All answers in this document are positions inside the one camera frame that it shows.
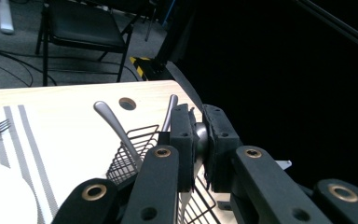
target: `hazard stripe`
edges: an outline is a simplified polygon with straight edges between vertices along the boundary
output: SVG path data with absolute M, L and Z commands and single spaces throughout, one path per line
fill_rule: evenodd
M 137 63 L 137 60 L 150 60 L 149 58 L 137 58 L 137 57 L 130 57 L 130 61 L 132 62 L 132 64 L 135 66 L 136 72 L 138 73 L 139 77 L 141 77 L 141 79 L 143 81 L 147 81 L 147 77 L 145 76 L 144 71 L 142 70 L 142 68 L 139 66 L 139 64 Z

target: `wire basket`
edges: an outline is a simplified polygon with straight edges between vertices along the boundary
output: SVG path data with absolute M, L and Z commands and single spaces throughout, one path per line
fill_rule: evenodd
M 127 132 L 133 146 L 143 160 L 148 149 L 157 145 L 158 142 L 158 125 L 134 129 Z M 128 150 L 124 144 L 121 143 L 117 150 L 115 157 L 106 173 L 107 179 L 113 181 L 115 184 L 120 184 L 131 176 L 135 175 L 137 171 L 133 168 L 133 161 Z M 206 189 L 205 183 L 197 176 L 194 192 L 191 194 L 191 200 L 186 206 L 185 223 L 220 223 L 213 212 L 216 207 L 216 202 L 213 196 Z M 181 222 L 180 210 L 182 204 L 178 206 L 178 223 Z

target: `striped cloth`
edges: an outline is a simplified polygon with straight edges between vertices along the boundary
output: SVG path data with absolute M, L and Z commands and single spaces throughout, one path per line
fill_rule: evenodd
M 51 223 L 58 205 L 35 141 L 34 133 L 38 127 L 35 122 L 30 122 L 31 111 L 24 105 L 0 107 L 0 121 L 9 119 L 11 122 L 9 130 L 0 135 L 0 164 L 21 174 L 33 190 L 38 224 Z

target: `white plate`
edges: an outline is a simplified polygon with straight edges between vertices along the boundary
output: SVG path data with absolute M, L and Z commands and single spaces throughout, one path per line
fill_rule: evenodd
M 37 205 L 27 182 L 19 174 L 0 165 L 0 224 L 2 223 L 37 223 Z

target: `wooden table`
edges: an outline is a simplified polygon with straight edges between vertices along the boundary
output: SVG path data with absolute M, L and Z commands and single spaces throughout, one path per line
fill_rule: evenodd
M 119 138 L 95 112 L 94 103 L 105 101 L 128 131 L 155 124 L 161 127 L 172 94 L 178 96 L 178 104 L 194 107 L 201 121 L 194 103 L 170 80 L 0 90 L 0 106 L 25 105 L 34 112 L 33 122 L 40 127 L 37 144 L 61 205 L 80 183 L 104 177 L 119 147 Z M 122 108 L 119 101 L 123 98 L 132 99 L 136 108 Z

